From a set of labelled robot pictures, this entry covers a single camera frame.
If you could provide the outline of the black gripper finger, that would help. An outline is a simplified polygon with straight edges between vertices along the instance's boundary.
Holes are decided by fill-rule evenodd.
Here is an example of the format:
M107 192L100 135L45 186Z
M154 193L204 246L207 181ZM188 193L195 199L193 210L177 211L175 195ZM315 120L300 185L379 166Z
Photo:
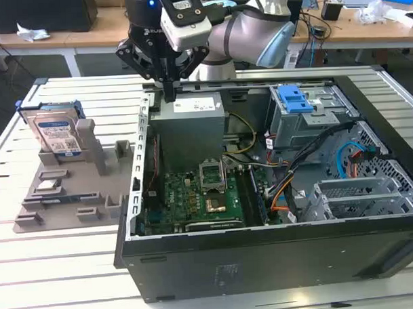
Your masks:
M168 78L170 102L176 99L178 82L187 79L203 62L209 53L208 46L195 46L187 51L171 51L168 53Z
M144 79L158 82L165 101L170 102L170 80L167 77L167 68L151 40L144 43L142 47L138 47L132 40L123 40L117 46L115 53Z

